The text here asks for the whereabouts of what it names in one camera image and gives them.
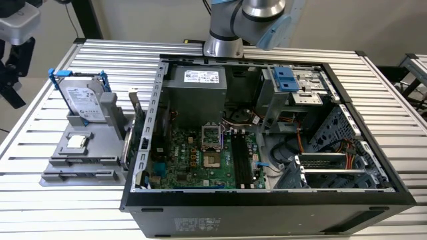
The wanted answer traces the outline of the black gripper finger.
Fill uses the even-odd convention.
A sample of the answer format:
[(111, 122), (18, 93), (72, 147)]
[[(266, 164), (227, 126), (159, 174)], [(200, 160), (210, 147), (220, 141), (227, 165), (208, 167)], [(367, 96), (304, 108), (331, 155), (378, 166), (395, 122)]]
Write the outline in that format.
[(12, 45), (7, 62), (0, 62), (0, 96), (15, 109), (27, 105), (15, 86), (28, 76), (35, 45), (34, 37), (23, 45)]

